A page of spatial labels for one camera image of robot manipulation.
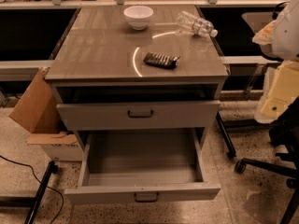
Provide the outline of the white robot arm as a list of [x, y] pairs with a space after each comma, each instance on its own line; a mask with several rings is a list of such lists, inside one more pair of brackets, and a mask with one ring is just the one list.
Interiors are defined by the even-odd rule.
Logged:
[[299, 0], [291, 0], [252, 41], [270, 45], [273, 55], [283, 60], [278, 68], [266, 72], [263, 96], [254, 114], [259, 123], [270, 123], [299, 97]]

